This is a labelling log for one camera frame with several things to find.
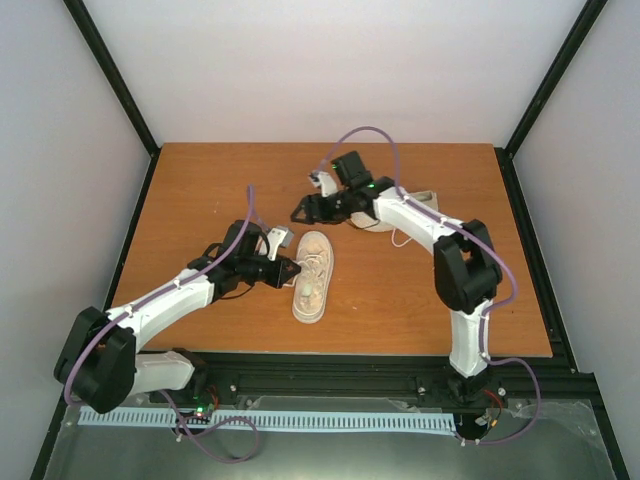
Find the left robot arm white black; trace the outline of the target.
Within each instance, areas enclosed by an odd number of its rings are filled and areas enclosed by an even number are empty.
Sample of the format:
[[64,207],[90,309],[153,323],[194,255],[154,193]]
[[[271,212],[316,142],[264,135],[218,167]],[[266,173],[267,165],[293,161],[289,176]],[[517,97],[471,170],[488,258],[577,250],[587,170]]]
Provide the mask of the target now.
[[183,348],[146,353],[144,347],[187,315],[235,298],[240,284],[282,288],[301,271],[279,252],[293,237],[284,226],[265,231],[237,220],[222,242],[211,244],[164,285],[119,307],[81,311],[53,372],[66,399],[79,399],[98,413],[160,390],[174,391],[186,402],[201,401],[209,384],[204,360]]

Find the white lace sneaker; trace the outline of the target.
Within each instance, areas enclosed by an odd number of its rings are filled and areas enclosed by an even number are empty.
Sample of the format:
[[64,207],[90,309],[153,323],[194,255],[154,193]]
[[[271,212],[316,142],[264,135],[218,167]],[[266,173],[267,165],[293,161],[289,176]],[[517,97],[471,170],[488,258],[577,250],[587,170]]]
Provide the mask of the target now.
[[432,219],[406,202],[397,200],[394,194],[390,189],[374,201],[378,212],[373,217],[365,212],[353,213],[350,216],[351,224],[357,229],[374,233],[399,230],[432,254],[437,240],[451,234],[452,230],[442,225],[438,216]]
[[305,233],[296,252],[301,268],[294,281],[292,312],[303,324],[318,322],[324,315],[331,282],[334,253],[328,237],[319,231]]

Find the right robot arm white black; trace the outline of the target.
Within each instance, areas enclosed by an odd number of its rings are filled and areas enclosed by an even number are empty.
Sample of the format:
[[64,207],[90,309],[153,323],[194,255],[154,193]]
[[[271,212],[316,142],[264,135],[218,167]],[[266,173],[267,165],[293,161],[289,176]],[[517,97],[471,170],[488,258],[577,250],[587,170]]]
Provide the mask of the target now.
[[486,226],[444,216],[411,196],[389,177],[374,178],[355,151],[331,161],[309,179],[319,191],[302,197],[291,220],[307,225],[336,225],[356,213],[388,224],[433,256],[437,295],[450,310],[452,350],[449,362],[462,377],[480,374],[486,352],[488,322],[502,271]]

